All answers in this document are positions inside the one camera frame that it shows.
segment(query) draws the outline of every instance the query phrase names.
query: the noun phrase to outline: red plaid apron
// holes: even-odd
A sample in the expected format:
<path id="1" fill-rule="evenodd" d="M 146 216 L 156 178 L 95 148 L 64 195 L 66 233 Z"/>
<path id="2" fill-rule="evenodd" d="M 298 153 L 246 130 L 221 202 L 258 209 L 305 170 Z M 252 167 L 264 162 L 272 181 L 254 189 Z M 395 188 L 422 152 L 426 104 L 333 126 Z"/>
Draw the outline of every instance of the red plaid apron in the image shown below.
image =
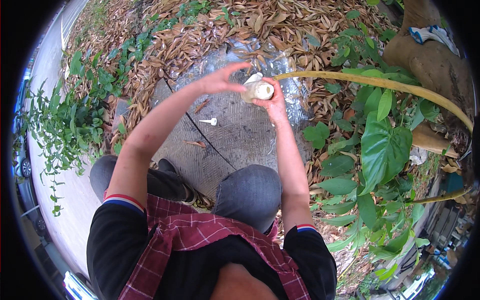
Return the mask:
<path id="1" fill-rule="evenodd" d="M 310 299 L 297 265 L 273 242 L 278 231 L 277 221 L 266 236 L 234 219 L 200 214 L 188 205 L 150 194 L 146 210 L 149 230 L 157 223 L 158 227 L 119 299 L 152 299 L 172 251 L 195 250 L 231 234 L 244 238 L 278 273 L 290 300 Z"/>

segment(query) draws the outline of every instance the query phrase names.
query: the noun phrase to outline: black t-shirt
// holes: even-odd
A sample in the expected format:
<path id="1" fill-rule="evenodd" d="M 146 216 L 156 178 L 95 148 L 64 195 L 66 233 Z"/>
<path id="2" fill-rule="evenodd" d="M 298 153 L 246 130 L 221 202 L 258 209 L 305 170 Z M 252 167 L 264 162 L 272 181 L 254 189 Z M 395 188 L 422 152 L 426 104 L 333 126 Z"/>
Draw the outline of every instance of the black t-shirt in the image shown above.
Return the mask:
<path id="1" fill-rule="evenodd" d="M 87 243 L 90 281 L 99 299 L 117 299 L 155 228 L 148 232 L 146 216 L 126 206 L 105 203 L 92 220 Z M 334 299 L 336 264 L 321 235 L 291 229 L 284 250 L 299 267 L 313 300 Z M 172 251 L 154 299 L 208 300 L 221 267 L 241 264 L 264 282 L 279 300 L 288 299 L 278 274 L 243 238 L 230 235 L 191 251 Z"/>

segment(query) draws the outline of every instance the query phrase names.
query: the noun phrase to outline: white car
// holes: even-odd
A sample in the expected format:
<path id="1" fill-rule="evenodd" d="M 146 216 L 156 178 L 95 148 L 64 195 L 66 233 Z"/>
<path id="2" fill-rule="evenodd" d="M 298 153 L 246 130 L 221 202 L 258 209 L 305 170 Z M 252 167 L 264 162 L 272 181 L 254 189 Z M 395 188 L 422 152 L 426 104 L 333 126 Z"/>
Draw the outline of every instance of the white car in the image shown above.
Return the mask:
<path id="1" fill-rule="evenodd" d="M 74 273 L 65 272 L 63 284 L 75 300 L 97 300 L 98 297 Z"/>
<path id="2" fill-rule="evenodd" d="M 419 279 L 414 280 L 413 283 L 402 294 L 407 300 L 412 300 L 418 293 L 420 293 L 425 283 L 430 280 L 433 275 L 435 275 L 435 271 L 432 268 L 430 272 L 423 273 Z M 397 299 L 403 300 L 403 297 L 398 296 Z"/>

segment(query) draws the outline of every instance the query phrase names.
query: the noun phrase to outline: gray jeans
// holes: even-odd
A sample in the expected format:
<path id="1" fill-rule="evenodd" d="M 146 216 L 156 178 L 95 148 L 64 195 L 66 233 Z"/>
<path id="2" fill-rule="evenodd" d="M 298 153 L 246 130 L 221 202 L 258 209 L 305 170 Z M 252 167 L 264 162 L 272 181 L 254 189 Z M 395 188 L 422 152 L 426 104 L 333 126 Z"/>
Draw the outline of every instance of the gray jeans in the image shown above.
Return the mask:
<path id="1" fill-rule="evenodd" d="M 103 156 L 90 171 L 90 184 L 101 202 L 116 162 L 116 156 Z M 181 201 L 186 197 L 180 176 L 169 171 L 149 169 L 147 192 L 171 201 Z M 282 185 L 275 170 L 250 165 L 229 174 L 218 184 L 212 213 L 267 233 L 280 207 L 281 194 Z"/>

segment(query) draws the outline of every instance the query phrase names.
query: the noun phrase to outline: road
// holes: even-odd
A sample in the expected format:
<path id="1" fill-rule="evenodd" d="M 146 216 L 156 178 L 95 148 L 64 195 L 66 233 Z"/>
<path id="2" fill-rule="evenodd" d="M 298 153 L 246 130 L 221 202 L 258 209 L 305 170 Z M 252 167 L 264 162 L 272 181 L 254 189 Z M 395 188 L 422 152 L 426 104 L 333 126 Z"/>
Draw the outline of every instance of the road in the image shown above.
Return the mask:
<path id="1" fill-rule="evenodd" d="M 32 91 L 37 91 L 46 79 L 43 86 L 44 95 L 51 95 L 59 78 L 62 41 L 67 40 L 72 25 L 87 1 L 70 1 L 50 26 L 33 65 Z M 40 177 L 34 175 L 40 174 L 43 170 L 45 159 L 38 156 L 42 151 L 32 136 L 28 137 L 28 146 L 36 196 L 52 240 L 70 268 L 87 276 L 86 243 L 93 214 L 100 206 L 100 201 L 90 186 L 88 175 L 91 166 L 86 166 L 85 175 L 81 177 L 78 177 L 74 170 L 64 171 L 56 176 L 57 182 L 65 184 L 57 187 L 56 195 L 64 197 L 59 200 L 63 210 L 59 217 L 54 217 L 51 212 L 54 203 L 50 200 L 52 195 L 50 179 L 44 176 L 43 185 Z"/>

